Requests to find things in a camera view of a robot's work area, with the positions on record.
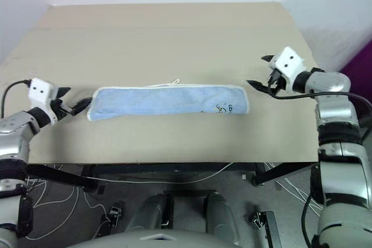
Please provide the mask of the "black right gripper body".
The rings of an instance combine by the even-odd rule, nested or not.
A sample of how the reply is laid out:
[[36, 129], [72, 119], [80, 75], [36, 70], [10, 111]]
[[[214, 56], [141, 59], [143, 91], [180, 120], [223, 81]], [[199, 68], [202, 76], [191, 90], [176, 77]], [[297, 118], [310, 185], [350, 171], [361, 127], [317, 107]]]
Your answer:
[[267, 82], [267, 92], [269, 95], [277, 95], [286, 89], [287, 82], [278, 70], [273, 70]]

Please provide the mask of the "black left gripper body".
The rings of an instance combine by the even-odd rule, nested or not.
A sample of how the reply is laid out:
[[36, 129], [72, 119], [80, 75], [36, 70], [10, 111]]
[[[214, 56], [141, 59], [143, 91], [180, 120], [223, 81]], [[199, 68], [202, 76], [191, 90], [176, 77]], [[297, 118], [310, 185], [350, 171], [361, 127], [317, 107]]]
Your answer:
[[57, 117], [57, 120], [60, 121], [65, 118], [68, 114], [72, 115], [72, 108], [65, 106], [61, 99], [55, 99], [51, 102], [51, 109]]

